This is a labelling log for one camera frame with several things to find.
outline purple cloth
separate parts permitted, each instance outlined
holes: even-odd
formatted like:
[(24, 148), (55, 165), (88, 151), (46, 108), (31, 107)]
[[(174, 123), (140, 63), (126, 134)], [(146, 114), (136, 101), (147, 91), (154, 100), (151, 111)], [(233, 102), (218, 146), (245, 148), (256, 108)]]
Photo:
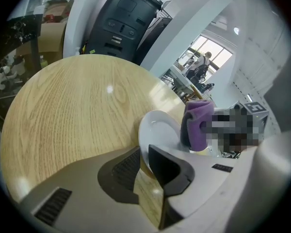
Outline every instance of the purple cloth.
[(210, 101), (191, 101), (185, 105), (181, 124), (181, 143), (191, 147), (192, 151), (202, 151), (207, 147), (206, 134), (201, 132), (202, 122), (211, 121), (214, 113), (213, 103)]

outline cardboard box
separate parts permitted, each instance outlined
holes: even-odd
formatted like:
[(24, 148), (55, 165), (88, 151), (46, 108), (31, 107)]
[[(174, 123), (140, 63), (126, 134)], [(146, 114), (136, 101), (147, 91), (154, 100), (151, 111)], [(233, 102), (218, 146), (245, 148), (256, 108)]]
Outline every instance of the cardboard box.
[[(48, 64), (63, 58), (65, 27), (65, 23), (44, 23), (41, 25), (41, 34), (38, 37), (39, 54), (43, 55)], [(33, 63), (30, 42), (17, 48), (16, 55), (23, 55), (25, 68), (28, 70), (32, 69)]]
[(44, 12), (44, 16), (53, 15), (64, 19), (69, 16), (74, 0), (50, 0)]

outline wooden tabletop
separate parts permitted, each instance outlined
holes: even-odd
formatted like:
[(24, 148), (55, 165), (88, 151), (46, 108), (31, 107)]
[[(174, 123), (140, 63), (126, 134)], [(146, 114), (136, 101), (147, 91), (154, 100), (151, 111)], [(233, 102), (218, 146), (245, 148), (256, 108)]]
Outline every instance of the wooden tabletop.
[[(3, 126), (1, 164), (12, 198), (20, 202), (74, 161), (138, 145), (140, 120), (157, 109), (181, 123), (183, 102), (131, 62), (87, 54), (44, 68), (15, 97)], [(142, 169), (134, 191), (158, 224), (162, 191)]]

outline white pillar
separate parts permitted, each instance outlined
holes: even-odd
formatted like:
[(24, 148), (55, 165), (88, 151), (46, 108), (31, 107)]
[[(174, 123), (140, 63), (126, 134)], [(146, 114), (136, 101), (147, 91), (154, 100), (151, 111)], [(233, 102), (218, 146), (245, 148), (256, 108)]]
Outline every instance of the white pillar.
[(140, 66), (161, 77), (233, 0), (191, 0), (168, 24)]

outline white plate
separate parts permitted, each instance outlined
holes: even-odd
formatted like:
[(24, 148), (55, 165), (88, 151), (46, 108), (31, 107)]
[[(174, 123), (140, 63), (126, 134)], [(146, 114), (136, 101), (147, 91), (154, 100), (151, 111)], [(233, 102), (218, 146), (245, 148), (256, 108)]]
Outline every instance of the white plate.
[(150, 111), (144, 116), (139, 126), (139, 146), (149, 169), (149, 145), (179, 149), (180, 128), (180, 125), (164, 111)]

